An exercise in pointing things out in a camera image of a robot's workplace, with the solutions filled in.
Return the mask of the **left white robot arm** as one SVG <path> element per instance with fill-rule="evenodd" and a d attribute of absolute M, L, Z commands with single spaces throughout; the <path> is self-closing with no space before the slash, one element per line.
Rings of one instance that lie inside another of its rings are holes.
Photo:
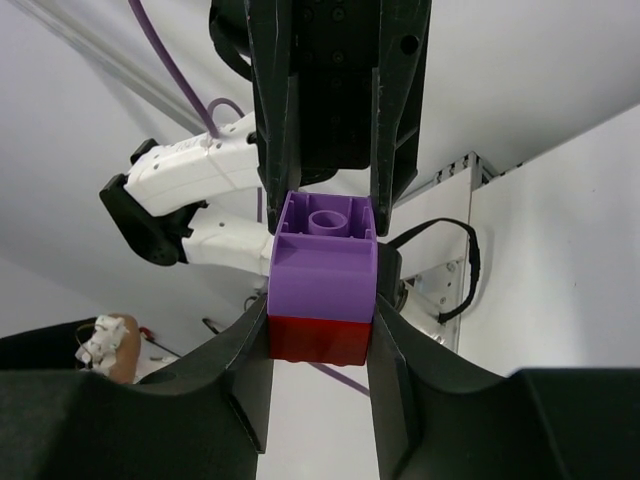
<path fill-rule="evenodd" d="M 100 198 L 159 266 L 266 275 L 286 196 L 342 170 L 370 174 L 379 235 L 416 177 L 428 1 L 215 1 L 217 54 L 253 110 L 170 145 L 147 140 Z"/>

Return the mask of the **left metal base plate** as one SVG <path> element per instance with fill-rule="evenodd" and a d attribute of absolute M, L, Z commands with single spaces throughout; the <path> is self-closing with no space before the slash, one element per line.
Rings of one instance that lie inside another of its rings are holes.
<path fill-rule="evenodd" d="M 440 313 L 458 307 L 465 298 L 465 274 L 469 273 L 463 259 L 424 270 L 404 280 L 406 299 L 400 314 L 422 334 L 456 353 L 458 351 L 461 316 L 440 324 Z"/>

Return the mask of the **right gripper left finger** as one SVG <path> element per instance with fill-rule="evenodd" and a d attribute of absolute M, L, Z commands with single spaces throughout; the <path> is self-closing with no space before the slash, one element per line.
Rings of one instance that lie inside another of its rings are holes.
<path fill-rule="evenodd" d="M 68 370 L 1 375 L 5 479 L 252 479 L 273 362 L 256 300 L 229 328 L 134 385 Z"/>

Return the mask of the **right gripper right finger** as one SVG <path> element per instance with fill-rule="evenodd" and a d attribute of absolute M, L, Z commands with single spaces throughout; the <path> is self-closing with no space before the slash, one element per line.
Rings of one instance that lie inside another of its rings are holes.
<path fill-rule="evenodd" d="M 384 479 L 635 479 L 635 369 L 493 374 L 418 332 L 384 299 L 367 370 Z"/>

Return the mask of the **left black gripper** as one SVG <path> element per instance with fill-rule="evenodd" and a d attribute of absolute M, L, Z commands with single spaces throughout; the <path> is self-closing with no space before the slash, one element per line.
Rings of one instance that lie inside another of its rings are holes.
<path fill-rule="evenodd" d="M 417 176 L 429 1 L 214 1 L 217 53 L 250 81 L 275 233 L 289 191 L 370 169 L 377 234 Z"/>

